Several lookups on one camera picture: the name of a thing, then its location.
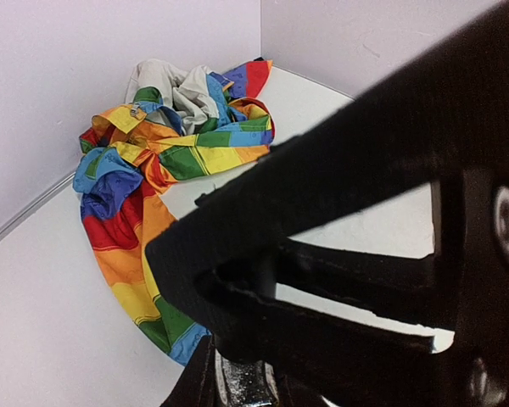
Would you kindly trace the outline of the nail polish bottle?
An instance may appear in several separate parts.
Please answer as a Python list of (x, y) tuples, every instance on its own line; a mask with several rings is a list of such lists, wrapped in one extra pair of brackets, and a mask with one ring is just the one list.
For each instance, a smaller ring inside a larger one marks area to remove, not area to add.
[(236, 363), (215, 351), (215, 403), (226, 407), (278, 406), (274, 370), (259, 360)]

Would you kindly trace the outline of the black nail polish brush cap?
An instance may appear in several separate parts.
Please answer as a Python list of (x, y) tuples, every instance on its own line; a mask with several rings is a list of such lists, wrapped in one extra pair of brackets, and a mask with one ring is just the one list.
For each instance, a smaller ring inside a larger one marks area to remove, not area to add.
[(249, 290), (263, 298), (275, 298), (277, 292), (277, 253), (264, 249), (249, 259)]

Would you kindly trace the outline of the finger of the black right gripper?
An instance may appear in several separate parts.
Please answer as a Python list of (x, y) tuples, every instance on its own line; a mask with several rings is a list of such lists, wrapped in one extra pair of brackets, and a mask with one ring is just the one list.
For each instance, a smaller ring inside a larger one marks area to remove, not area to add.
[[(430, 254), (408, 259), (285, 241), (277, 284), (400, 322), (456, 324), (458, 271)], [(260, 359), (348, 406), (438, 406), (438, 356), (430, 337), (392, 332), (249, 290), (249, 259), (231, 259), (194, 280), (199, 319), (233, 360)]]
[(155, 238), (146, 254), (160, 292), (190, 292), (202, 272), (462, 168), (488, 26), (473, 21)]

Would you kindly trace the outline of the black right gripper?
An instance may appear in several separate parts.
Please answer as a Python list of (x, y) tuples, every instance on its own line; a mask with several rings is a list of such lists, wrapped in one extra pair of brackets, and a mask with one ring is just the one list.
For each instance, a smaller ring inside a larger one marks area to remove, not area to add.
[(435, 130), (461, 180), (454, 342), (439, 354), (438, 406), (509, 406), (509, 1), (437, 48)]

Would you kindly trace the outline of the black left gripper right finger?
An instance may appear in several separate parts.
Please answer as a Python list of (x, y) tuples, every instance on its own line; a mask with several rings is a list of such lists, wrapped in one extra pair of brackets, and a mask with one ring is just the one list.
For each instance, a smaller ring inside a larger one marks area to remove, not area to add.
[(279, 405), (282, 407), (329, 407), (323, 397), (274, 366)]

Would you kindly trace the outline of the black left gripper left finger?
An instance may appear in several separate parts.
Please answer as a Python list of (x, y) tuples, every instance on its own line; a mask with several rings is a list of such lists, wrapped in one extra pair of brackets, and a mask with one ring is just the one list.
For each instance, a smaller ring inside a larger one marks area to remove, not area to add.
[(212, 337), (202, 337), (161, 407), (213, 407), (215, 391), (215, 347)]

